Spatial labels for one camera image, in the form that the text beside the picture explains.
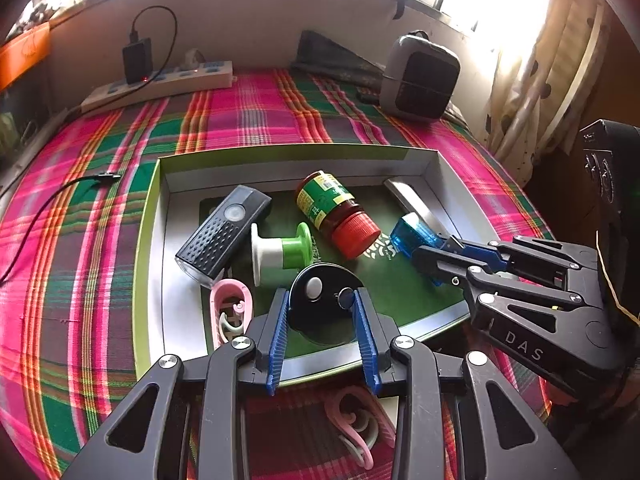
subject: yellow string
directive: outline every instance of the yellow string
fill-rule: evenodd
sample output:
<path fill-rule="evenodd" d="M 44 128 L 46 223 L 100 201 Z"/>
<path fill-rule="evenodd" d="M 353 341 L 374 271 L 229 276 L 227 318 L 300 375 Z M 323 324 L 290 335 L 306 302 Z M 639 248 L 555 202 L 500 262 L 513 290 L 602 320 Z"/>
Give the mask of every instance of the yellow string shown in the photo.
<path fill-rule="evenodd" d="M 604 264 L 604 260 L 602 258 L 602 253 L 600 252 L 600 245 L 598 243 L 598 232 L 597 231 L 596 231 L 596 250 L 598 251 L 598 259 L 600 261 L 600 266 L 602 268 L 602 273 L 604 274 L 604 279 L 607 280 L 607 285 L 609 285 L 609 291 L 611 292 L 611 295 L 613 296 L 613 301 L 616 302 L 616 307 L 619 309 L 620 312 L 622 312 L 625 316 L 627 316 L 636 325 L 640 326 L 640 319 L 638 317 L 634 316 L 625 307 L 620 305 L 620 302 L 618 301 L 618 295 L 616 294 L 616 291 L 613 289 L 613 284 L 611 283 L 611 280 L 609 279 L 609 275 L 607 274 L 607 267 Z"/>

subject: textured rubber grip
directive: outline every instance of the textured rubber grip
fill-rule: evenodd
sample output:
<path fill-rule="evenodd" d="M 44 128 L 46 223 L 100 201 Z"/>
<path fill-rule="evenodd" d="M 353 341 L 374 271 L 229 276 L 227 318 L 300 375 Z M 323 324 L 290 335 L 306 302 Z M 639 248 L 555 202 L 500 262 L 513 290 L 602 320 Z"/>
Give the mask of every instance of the textured rubber grip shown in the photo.
<path fill-rule="evenodd" d="M 362 299 L 357 291 L 355 292 L 355 302 L 353 303 L 353 326 L 356 330 L 356 339 L 360 348 L 364 378 L 371 392 L 377 395 L 382 386 L 382 380 L 378 372 L 378 350 L 373 342 L 369 321 L 367 321 Z"/>
<path fill-rule="evenodd" d="M 278 322 L 273 333 L 273 340 L 269 347 L 269 371 L 267 373 L 267 392 L 270 396 L 276 393 L 280 384 L 280 375 L 284 363 L 284 352 L 287 349 L 287 309 L 289 307 L 289 293 L 282 298 Z"/>

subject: red jar lid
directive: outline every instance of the red jar lid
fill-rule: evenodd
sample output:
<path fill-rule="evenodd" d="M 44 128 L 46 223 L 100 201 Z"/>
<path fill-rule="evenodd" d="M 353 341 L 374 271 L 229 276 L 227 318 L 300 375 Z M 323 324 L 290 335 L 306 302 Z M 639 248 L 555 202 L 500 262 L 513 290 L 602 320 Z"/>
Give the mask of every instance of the red jar lid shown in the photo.
<path fill-rule="evenodd" d="M 369 249 L 380 233 L 380 229 L 369 215 L 360 211 L 334 229 L 331 241 L 345 258 L 353 260 Z"/>

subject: white wall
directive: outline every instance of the white wall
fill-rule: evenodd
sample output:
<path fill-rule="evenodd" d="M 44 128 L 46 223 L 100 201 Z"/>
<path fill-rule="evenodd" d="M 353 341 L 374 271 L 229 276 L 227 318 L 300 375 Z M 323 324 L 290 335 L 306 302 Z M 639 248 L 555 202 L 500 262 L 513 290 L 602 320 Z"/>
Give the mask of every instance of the white wall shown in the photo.
<path fill-rule="evenodd" d="M 171 7 L 178 38 L 170 66 L 197 47 L 209 59 L 235 68 L 286 67 L 295 58 L 300 32 L 315 30 L 366 59 L 386 63 L 393 42 L 421 29 L 431 41 L 454 51 L 462 70 L 453 95 L 470 127 L 484 127 L 496 55 L 448 25 L 407 8 L 393 21 L 391 0 L 105 0 L 87 5 L 51 31 L 49 69 L 56 108 L 79 104 L 97 86 L 124 78 L 122 47 L 130 23 L 146 6 Z M 154 66 L 166 57 L 173 33 L 164 10 L 138 20 L 140 37 L 152 38 Z"/>

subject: power strip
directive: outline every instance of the power strip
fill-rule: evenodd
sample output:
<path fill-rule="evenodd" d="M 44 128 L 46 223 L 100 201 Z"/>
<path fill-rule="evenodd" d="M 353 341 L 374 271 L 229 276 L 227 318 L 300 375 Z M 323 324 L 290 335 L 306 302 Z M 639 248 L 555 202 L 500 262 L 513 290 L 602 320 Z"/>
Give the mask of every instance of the power strip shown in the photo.
<path fill-rule="evenodd" d="M 152 99 L 186 94 L 214 88 L 230 88 L 233 82 L 233 66 L 230 61 L 209 61 L 192 70 L 168 68 L 155 81 L 144 88 L 126 95 L 142 86 L 144 82 L 127 84 L 123 79 L 96 88 L 81 104 L 83 114 L 95 115 L 100 112 L 141 103 Z"/>

